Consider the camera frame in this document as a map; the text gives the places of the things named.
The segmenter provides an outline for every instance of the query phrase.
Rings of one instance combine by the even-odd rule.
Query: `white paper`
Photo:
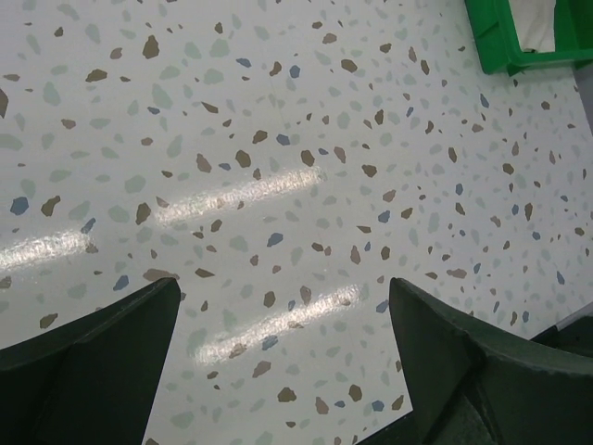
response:
[[[510,3],[521,49],[538,53],[555,51],[556,0],[510,0]]]

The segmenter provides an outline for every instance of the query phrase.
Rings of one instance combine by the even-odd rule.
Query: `dark green object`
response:
[[[593,60],[593,2],[556,0],[556,51],[525,53],[519,46],[509,0],[465,0],[473,37],[486,74],[506,71],[510,76],[529,68]]]
[[[593,443],[590,317],[529,341],[401,279],[389,309],[418,443]]]
[[[0,350],[0,443],[140,445],[180,301],[162,279]]]

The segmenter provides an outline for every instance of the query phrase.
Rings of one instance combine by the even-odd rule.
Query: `dark green plastic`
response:
[[[525,53],[512,20],[509,0],[465,0],[473,37],[486,74],[510,76],[530,68],[585,66],[593,60],[593,1],[556,0],[556,51]]]

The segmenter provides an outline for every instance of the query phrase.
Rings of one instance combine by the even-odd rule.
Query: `green plastic crate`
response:
[[[580,68],[593,60],[593,0],[556,0],[553,53],[521,50],[509,0],[465,0],[465,4],[486,74],[506,71],[512,76],[549,65]]]

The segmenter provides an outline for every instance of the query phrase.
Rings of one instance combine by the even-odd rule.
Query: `floor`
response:
[[[524,337],[593,299],[568,68],[485,76],[461,0],[203,5],[0,6],[0,348],[174,276],[145,443],[339,445],[410,410],[390,277]]]

